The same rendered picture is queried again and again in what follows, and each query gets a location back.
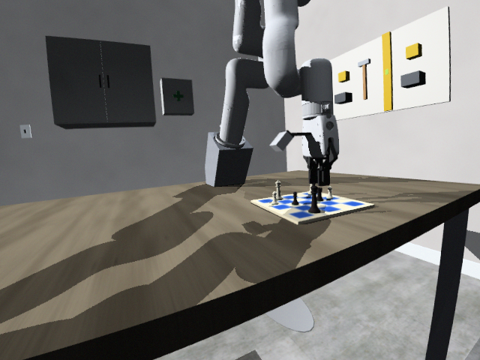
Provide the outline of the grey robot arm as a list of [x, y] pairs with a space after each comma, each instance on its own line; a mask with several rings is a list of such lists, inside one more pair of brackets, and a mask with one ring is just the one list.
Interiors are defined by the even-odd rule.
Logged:
[[221, 145], [235, 148], [245, 144], [250, 103], [246, 89], [270, 86], [282, 98], [301, 95], [302, 117], [334, 114], [332, 63], [327, 58], [314, 58], [300, 69], [296, 66], [298, 7], [309, 2], [264, 0], [265, 26], [261, 26], [260, 0], [235, 0], [233, 48], [237, 53], [259, 56], [259, 61], [234, 58], [226, 66], [222, 126], [215, 137]]

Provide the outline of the blue and cream chessboard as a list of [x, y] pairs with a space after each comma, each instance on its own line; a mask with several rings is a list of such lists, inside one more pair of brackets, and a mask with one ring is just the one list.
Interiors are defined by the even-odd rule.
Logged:
[[312, 194], [308, 194], [308, 192], [297, 193], [297, 201], [299, 202], [299, 205], [292, 205], [294, 198], [293, 194], [283, 195], [283, 199], [277, 200], [277, 205], [272, 205], [273, 197], [255, 199], [251, 200], [251, 202], [298, 225], [344, 215], [350, 212], [357, 212], [375, 206], [375, 204], [347, 199], [340, 196], [332, 195], [334, 199], [327, 199], [326, 197], [328, 194], [322, 193], [322, 198], [324, 200], [317, 201], [320, 213], [311, 214], [308, 210], [311, 208]]

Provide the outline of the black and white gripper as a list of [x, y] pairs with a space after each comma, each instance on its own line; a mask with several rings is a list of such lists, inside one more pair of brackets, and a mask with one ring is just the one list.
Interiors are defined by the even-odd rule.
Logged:
[[[302, 119], [302, 133], [311, 132], [311, 135], [302, 136], [302, 152], [307, 162], [309, 184], [330, 185], [330, 169], [339, 155], [338, 125], [335, 115], [321, 113], [306, 115]], [[324, 163], [323, 160], [325, 160]]]

